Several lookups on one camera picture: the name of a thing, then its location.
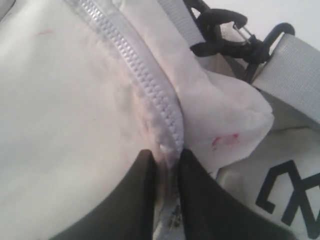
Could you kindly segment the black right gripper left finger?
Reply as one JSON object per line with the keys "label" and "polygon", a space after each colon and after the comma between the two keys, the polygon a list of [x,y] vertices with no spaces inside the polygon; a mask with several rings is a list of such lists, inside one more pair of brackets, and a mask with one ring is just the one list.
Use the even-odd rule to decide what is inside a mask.
{"label": "black right gripper left finger", "polygon": [[157,165],[141,150],[133,165],[96,208],[55,240],[151,240],[156,204]]}

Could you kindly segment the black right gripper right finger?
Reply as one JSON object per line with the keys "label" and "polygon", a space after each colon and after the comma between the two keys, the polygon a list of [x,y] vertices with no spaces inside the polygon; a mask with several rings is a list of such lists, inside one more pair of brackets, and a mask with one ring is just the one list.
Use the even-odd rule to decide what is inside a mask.
{"label": "black right gripper right finger", "polygon": [[184,149],[177,183],[187,240],[290,240],[286,229],[241,204],[203,168],[194,153]]}

